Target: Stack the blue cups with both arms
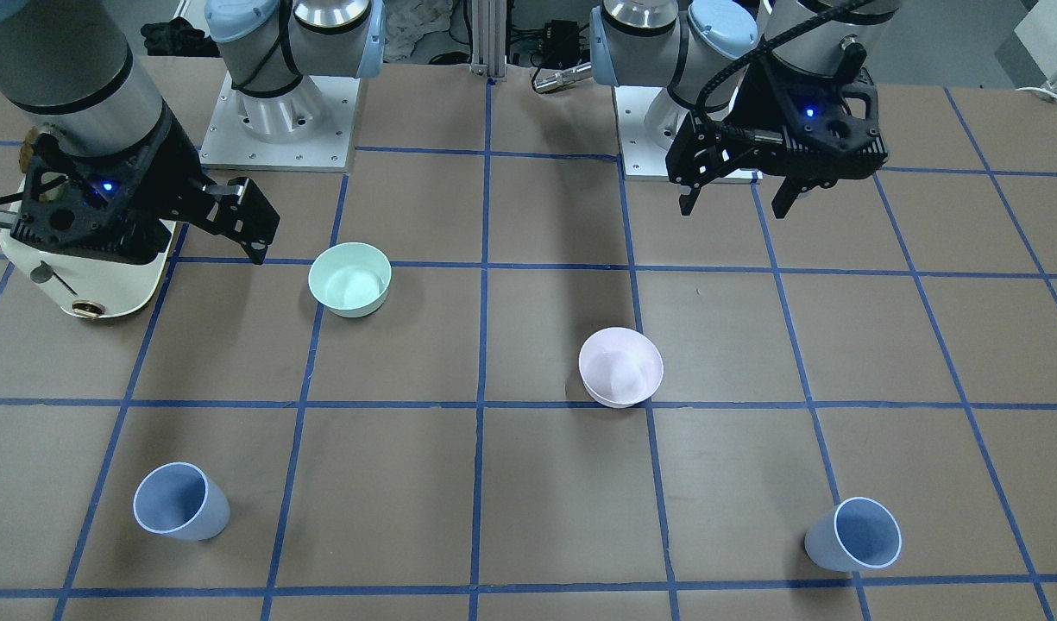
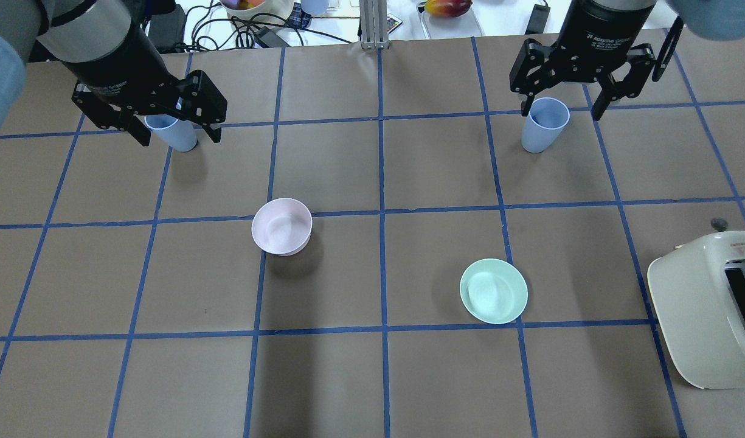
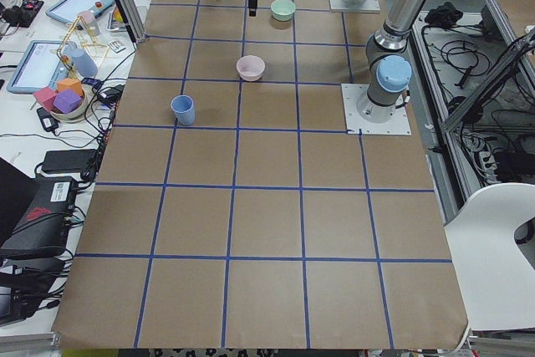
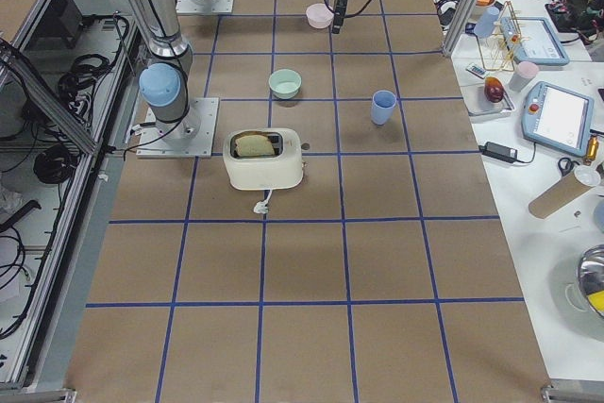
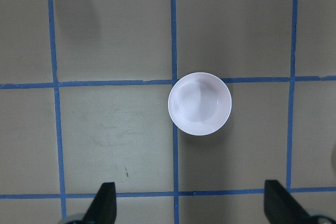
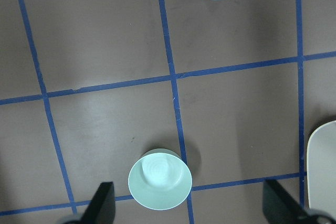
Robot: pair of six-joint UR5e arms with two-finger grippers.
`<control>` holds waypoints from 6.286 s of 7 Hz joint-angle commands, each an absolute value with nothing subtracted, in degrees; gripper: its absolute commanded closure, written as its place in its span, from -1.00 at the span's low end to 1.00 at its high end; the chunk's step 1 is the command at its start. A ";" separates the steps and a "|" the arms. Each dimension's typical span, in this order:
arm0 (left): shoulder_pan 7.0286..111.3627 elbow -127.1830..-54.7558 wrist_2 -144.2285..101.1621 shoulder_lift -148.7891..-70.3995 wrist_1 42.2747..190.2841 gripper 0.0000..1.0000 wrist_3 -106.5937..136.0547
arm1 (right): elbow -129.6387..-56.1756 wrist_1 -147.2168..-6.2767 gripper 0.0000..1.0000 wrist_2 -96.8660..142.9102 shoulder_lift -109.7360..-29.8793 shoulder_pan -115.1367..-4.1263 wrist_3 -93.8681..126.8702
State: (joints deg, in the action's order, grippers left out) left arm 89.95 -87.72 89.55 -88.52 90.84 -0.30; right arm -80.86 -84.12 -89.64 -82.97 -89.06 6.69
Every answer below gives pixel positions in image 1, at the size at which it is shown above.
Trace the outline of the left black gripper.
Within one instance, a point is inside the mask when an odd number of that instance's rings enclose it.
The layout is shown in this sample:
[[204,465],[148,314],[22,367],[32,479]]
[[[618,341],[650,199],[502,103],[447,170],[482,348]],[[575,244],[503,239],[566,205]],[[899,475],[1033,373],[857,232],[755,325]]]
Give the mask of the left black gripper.
[[866,178],[890,158],[879,127],[877,87],[863,60],[841,60],[833,76],[757,60],[724,121],[687,117],[666,154],[667,177],[679,184],[679,212],[691,217],[702,187],[738,169],[784,177],[772,215],[821,181]]

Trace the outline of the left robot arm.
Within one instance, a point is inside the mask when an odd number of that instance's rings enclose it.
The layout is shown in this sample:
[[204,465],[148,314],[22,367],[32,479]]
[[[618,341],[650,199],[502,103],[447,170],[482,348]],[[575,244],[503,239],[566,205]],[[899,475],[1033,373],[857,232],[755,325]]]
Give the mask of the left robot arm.
[[590,19],[595,81],[657,87],[682,112],[664,164],[690,215],[739,170],[781,178],[774,217],[801,194],[868,178],[890,158],[867,60],[900,1],[602,1]]

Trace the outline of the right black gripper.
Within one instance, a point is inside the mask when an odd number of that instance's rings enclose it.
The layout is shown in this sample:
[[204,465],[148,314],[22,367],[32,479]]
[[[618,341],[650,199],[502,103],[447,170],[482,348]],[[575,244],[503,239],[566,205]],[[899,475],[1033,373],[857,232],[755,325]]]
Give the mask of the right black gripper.
[[172,240],[166,221],[190,223],[240,245],[253,264],[267,259],[279,212],[252,178],[214,184],[172,114],[137,144],[101,157],[66,151],[54,126],[31,129],[26,177],[12,240],[47,253],[145,265]]

